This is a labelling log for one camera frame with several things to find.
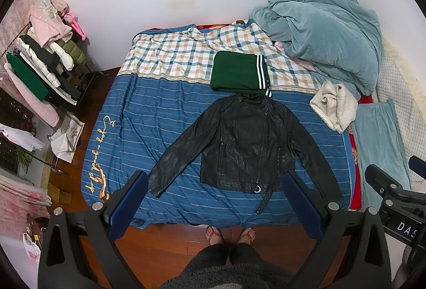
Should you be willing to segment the black leather jacket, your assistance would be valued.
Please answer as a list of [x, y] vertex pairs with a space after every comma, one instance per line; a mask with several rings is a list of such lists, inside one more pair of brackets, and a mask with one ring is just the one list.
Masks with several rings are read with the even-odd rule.
[[282, 176], [299, 160], [327, 201], [342, 197], [315, 140], [284, 104], [267, 96], [235, 94], [215, 101], [170, 145], [149, 173], [160, 197], [200, 157], [200, 181], [217, 189], [262, 195], [262, 214]]

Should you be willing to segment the clothes rack with garments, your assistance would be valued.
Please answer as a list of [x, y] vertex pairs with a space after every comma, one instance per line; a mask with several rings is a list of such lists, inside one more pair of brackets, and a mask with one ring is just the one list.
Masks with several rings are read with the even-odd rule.
[[[72, 38], [41, 47], [28, 21], [28, 12], [35, 4], [31, 0], [14, 1], [1, 24], [1, 88], [46, 125], [57, 128], [62, 123], [59, 110], [76, 110], [95, 72], [82, 47], [88, 38], [69, 5], [66, 10], [55, 7], [63, 22], [71, 26]], [[8, 52], [23, 60], [42, 80], [50, 92], [46, 100], [40, 101], [15, 75], [6, 59]]]

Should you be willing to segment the light blue folded blanket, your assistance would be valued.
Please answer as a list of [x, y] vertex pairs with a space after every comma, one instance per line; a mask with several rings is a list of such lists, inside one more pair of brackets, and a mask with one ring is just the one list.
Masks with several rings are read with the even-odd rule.
[[357, 107], [352, 132], [357, 146], [360, 170], [362, 210], [378, 209], [382, 197], [366, 181], [365, 170], [375, 164], [406, 190], [411, 189], [409, 167], [399, 130], [396, 109], [391, 99]]

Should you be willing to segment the white patterned cloth bag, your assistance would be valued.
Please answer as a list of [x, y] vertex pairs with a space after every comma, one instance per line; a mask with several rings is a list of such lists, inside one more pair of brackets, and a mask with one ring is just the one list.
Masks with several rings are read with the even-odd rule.
[[72, 163], [84, 126], [75, 115], [66, 113], [59, 129], [49, 138], [52, 152], [58, 159]]

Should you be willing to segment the person's left sandaled foot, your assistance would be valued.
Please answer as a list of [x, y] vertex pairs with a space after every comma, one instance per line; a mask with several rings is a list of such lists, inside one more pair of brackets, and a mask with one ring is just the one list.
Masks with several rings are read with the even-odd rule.
[[224, 243], [224, 238], [222, 236], [221, 231], [219, 230], [219, 228], [216, 228], [214, 226], [207, 227], [205, 231], [205, 236], [210, 246]]

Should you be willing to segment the person's sandaled foot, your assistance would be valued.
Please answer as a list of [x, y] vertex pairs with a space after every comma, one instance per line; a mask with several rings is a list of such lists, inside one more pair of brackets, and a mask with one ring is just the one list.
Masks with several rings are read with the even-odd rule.
[[219, 230], [219, 228], [216, 228], [214, 226], [207, 227], [205, 231], [205, 236], [210, 246], [224, 243], [224, 238], [222, 236], [221, 231]]
[[251, 245], [256, 238], [256, 232], [253, 228], [245, 228], [242, 230], [239, 239], [237, 241], [238, 244], [248, 244]]

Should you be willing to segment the person's right sandaled foot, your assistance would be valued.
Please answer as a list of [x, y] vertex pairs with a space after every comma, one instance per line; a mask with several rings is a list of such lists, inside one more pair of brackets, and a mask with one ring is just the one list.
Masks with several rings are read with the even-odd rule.
[[256, 232], [253, 228], [245, 228], [242, 230], [239, 239], [237, 241], [238, 244], [248, 244], [251, 245], [256, 238]]

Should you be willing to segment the cream knitted garment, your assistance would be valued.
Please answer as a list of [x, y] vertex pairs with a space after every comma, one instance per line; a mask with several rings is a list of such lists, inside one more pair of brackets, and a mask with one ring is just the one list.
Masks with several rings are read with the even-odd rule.
[[325, 81], [310, 100], [312, 110], [325, 124], [340, 134], [355, 120], [357, 99], [343, 84]]

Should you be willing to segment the white quilted mattress pad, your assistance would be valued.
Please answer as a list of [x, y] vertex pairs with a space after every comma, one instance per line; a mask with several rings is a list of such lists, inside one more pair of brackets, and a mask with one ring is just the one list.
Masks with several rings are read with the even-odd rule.
[[406, 158], [424, 160], [425, 92], [407, 61], [385, 37], [376, 91], [379, 101], [394, 102]]

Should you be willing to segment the green hanging garment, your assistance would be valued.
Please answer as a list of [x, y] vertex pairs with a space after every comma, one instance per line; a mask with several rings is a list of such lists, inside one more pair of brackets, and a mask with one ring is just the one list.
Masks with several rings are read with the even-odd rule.
[[9, 52], [6, 54], [6, 59], [12, 66], [15, 75], [40, 101], [44, 101], [49, 97], [50, 92], [42, 80], [23, 60]]

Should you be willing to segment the teal blue duvet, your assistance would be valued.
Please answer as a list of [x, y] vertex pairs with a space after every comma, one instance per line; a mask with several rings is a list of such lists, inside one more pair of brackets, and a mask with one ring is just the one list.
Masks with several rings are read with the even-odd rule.
[[383, 57], [378, 16], [358, 0], [267, 0], [250, 18], [284, 53], [351, 91], [374, 92]]

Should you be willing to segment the folded green striped garment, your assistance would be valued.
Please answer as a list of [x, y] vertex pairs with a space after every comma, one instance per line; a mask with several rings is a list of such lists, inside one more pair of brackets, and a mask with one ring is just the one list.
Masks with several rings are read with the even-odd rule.
[[264, 55], [220, 51], [214, 56], [210, 88], [213, 91], [271, 97]]

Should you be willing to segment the pink hooded coat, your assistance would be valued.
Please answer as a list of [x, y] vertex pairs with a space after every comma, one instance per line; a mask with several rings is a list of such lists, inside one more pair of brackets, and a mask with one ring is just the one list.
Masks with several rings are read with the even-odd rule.
[[58, 2], [42, 0], [28, 12], [28, 21], [31, 23], [41, 47], [58, 40], [67, 42], [72, 38], [71, 26], [63, 22], [55, 5], [58, 5], [61, 10], [68, 8], [68, 4], [64, 0], [59, 0]]

